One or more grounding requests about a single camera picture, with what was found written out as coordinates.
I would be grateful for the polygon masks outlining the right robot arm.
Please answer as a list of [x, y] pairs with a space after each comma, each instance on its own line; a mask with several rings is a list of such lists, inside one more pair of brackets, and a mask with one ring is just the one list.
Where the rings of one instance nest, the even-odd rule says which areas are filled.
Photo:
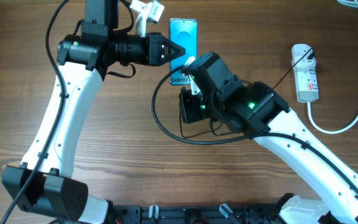
[[358, 223], [358, 175], [301, 122], [288, 103], [262, 82], [244, 85], [214, 52], [189, 57], [182, 74], [199, 93], [182, 94], [185, 123], [206, 118], [253, 139], [290, 166], [340, 223]]

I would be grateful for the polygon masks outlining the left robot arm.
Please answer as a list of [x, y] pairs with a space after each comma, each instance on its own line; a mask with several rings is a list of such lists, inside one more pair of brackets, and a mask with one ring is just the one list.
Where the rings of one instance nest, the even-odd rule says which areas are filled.
[[85, 118], [112, 64], [161, 66], [185, 49], [146, 31], [147, 24], [161, 18], [160, 2], [125, 1], [131, 24], [124, 29], [118, 27], [120, 4], [87, 1], [84, 18], [59, 43], [58, 55], [51, 59], [57, 78], [39, 131], [21, 164], [2, 173], [12, 208], [54, 222], [122, 222], [111, 201], [92, 196], [85, 183], [72, 177]]

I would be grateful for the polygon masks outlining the Galaxy smartphone with teal screen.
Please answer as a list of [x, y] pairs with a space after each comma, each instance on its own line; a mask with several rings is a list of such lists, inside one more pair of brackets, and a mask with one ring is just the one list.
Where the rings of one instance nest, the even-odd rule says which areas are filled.
[[170, 62], [170, 71], [184, 65], [189, 57], [198, 56], [198, 21], [172, 18], [169, 22], [170, 40], [185, 49], [185, 54]]

